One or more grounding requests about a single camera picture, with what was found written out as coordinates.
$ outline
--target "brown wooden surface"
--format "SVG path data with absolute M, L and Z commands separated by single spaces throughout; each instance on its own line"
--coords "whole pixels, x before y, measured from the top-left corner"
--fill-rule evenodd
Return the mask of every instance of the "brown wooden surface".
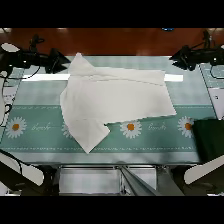
M 39 34 L 45 42 L 38 45 L 39 52 L 49 53 L 57 48 L 64 55 L 145 55 L 169 56 L 183 45 L 202 42 L 204 28 L 175 28 L 165 32 L 161 28 L 11 28 L 1 30 L 0 43 L 8 42 L 28 48 L 29 40 Z M 224 29 L 216 28 L 213 39 L 224 43 Z

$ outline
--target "white cloth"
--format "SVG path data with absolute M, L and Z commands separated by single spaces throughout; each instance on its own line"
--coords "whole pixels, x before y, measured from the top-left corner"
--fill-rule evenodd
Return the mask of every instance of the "white cloth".
M 69 73 L 62 114 L 87 153 L 109 134 L 104 124 L 176 114 L 164 71 L 94 67 L 77 54 Z

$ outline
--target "table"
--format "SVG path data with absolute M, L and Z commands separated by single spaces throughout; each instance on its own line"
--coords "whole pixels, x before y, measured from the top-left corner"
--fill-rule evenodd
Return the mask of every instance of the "table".
M 90 154 L 86 154 L 70 136 L 61 115 L 59 96 L 67 80 L 21 81 L 4 130 L 0 147 L 26 162 L 63 164 L 186 164 L 199 163 L 191 124 L 195 119 L 216 118 L 199 67 L 184 71 L 172 65 L 169 57 L 85 56 L 94 66 L 134 69 L 159 69 L 167 74 L 183 75 L 182 82 L 166 82 L 177 115 L 148 118 L 141 124 L 141 134 L 129 139 L 120 131 L 120 123 L 109 124 L 111 133 Z M 24 75 L 31 75 L 31 67 Z M 21 71 L 14 75 L 21 76 Z M 44 68 L 38 72 L 44 74 Z M 60 77 L 67 70 L 60 72 Z M 10 125 L 24 130 L 10 138 Z

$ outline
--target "metal pole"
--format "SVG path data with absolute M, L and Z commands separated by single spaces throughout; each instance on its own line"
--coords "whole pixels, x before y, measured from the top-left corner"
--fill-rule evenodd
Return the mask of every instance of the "metal pole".
M 132 173 L 125 166 L 121 166 L 119 169 L 135 196 L 161 196 L 158 191 L 149 186 L 145 181 Z

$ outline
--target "daisy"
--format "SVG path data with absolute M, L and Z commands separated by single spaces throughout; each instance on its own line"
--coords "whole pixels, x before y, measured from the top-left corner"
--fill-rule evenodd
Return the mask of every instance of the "daisy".
M 178 121 L 178 130 L 182 131 L 182 135 L 185 137 L 191 138 L 192 137 L 192 125 L 194 124 L 194 120 L 190 117 L 182 117 Z
M 8 138 L 17 138 L 26 130 L 26 121 L 22 117 L 15 117 L 8 122 L 6 126 L 6 135 Z
M 120 125 L 121 129 L 120 131 L 123 131 L 123 135 L 126 136 L 126 138 L 135 138 L 136 136 L 139 136 L 141 134 L 142 125 L 139 121 L 129 121 L 129 122 L 123 122 Z
M 66 138 L 73 138 L 72 135 L 70 134 L 69 130 L 68 130 L 68 126 L 63 123 L 62 125 L 62 132 L 63 132 L 63 135 L 66 137 Z

